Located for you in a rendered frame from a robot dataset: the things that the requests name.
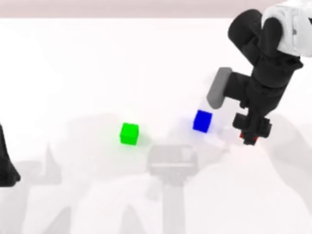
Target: white robot part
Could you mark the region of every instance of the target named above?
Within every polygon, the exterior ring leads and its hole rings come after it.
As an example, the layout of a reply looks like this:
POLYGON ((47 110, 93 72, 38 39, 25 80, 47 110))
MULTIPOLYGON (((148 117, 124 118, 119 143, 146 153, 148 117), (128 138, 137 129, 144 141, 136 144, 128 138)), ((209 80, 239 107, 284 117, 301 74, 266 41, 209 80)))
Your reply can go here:
POLYGON ((283 27, 278 50, 293 56, 312 57, 312 1, 287 1, 267 8, 262 27, 268 18, 276 18, 283 27))

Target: white background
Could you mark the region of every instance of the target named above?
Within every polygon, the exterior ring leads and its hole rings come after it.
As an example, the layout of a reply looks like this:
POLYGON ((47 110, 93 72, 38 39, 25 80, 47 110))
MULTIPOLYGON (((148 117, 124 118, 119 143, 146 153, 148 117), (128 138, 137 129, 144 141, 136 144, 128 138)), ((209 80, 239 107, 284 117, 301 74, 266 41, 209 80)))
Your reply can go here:
POLYGON ((114 234, 134 203, 148 233, 158 233, 159 203, 142 204, 149 203, 144 193, 152 181, 146 156, 160 141, 198 152, 201 172, 185 188, 188 233, 307 233, 311 61, 303 59, 272 115, 272 137, 246 147, 231 127, 235 113, 244 112, 238 103, 227 100, 213 111, 205 101, 219 67, 252 70, 227 38, 230 22, 2 19, 0 120, 9 154, 15 164, 45 165, 50 145, 62 170, 57 185, 26 185, 23 172, 20 184, 2 191, 9 204, 2 228, 10 233, 8 226, 19 223, 25 234, 43 233, 70 206, 71 233, 114 234), (192 131, 198 109, 214 113, 207 135, 192 131), (140 125, 137 147, 119 144, 123 122, 140 125))

